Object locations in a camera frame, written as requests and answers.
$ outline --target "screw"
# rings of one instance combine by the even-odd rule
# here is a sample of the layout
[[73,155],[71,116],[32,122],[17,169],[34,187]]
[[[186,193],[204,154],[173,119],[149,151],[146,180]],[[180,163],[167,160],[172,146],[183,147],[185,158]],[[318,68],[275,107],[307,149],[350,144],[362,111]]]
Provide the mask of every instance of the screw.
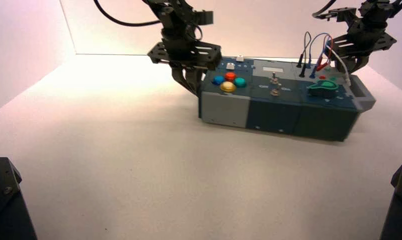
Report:
[[271,92],[270,92],[270,94],[272,95],[272,96],[275,96],[275,97],[277,97],[277,96],[279,96],[280,95],[280,90],[281,90],[281,88],[282,88],[282,84],[280,84],[280,83],[278,83],[277,84],[277,87],[275,88],[275,89],[273,89]]
[[10,194],[12,191],[13,191],[13,188],[9,186],[9,187],[6,187],[6,188],[3,190],[3,194],[4,194],[4,195],[8,195],[8,194]]

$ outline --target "white wall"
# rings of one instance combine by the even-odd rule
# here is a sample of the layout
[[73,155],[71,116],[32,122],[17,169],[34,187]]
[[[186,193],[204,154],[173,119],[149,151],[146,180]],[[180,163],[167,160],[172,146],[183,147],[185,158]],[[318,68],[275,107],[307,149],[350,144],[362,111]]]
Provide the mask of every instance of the white wall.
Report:
[[[161,25],[125,27],[105,18],[93,0],[61,0],[78,54],[146,54],[161,40]],[[125,22],[155,17],[140,0],[99,0],[112,16]],[[225,56],[297,58],[303,34],[344,35],[347,25],[318,20],[311,13],[328,0],[187,0],[196,10],[213,10],[214,25],[204,26],[204,41],[222,46]],[[363,0],[340,0],[332,8],[359,8]],[[371,56],[370,65],[402,88],[402,12],[389,20],[387,32],[398,40],[389,51]],[[316,44],[317,55],[320,44]]]
[[0,0],[0,107],[74,54],[59,0]]

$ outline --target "cable plug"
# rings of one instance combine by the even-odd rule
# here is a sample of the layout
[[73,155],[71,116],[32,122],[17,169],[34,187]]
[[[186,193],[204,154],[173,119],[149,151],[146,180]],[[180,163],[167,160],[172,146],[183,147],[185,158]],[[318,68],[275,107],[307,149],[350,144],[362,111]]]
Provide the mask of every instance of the cable plug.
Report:
[[318,66],[315,65],[313,68],[313,71],[311,72],[310,78],[311,79],[315,79],[316,78],[316,70],[317,70]]
[[300,78],[304,78],[306,76],[306,68],[307,68],[307,64],[304,63],[304,65],[302,66],[301,73],[299,74]]
[[303,62],[304,53],[299,56],[298,64],[296,65],[297,68],[301,68],[301,63]]
[[311,68],[312,68],[312,55],[309,54],[309,55],[308,55],[307,69],[311,69]]

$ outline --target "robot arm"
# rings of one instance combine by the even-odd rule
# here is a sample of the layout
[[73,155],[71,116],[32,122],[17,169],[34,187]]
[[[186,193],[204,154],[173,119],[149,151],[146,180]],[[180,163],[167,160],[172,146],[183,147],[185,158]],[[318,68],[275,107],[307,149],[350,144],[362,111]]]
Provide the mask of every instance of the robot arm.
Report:
[[[163,25],[162,42],[148,53],[152,62],[169,64],[175,81],[198,95],[201,78],[222,59],[221,47],[202,42],[200,26],[213,23],[212,11],[194,11],[184,0],[143,0]],[[201,38],[196,38],[196,30]]]
[[[368,63],[371,53],[388,50],[397,42],[385,30],[388,18],[393,18],[401,10],[402,0],[393,3],[389,0],[367,0],[359,9],[361,17],[356,16],[356,8],[352,7],[332,9],[328,13],[320,12],[313,16],[328,21],[330,18],[336,18],[337,22],[347,23],[347,34],[334,39],[334,50],[343,59],[348,71],[353,73]],[[338,61],[336,67],[339,71],[343,71]]]

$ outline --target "white table surface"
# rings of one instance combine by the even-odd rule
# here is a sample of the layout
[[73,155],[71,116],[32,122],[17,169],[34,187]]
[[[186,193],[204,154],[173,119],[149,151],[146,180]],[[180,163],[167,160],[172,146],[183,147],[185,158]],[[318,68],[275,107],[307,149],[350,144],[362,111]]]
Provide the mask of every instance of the white table surface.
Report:
[[146,56],[77,55],[0,109],[41,240],[375,240],[402,164],[402,91],[345,142],[202,122]]

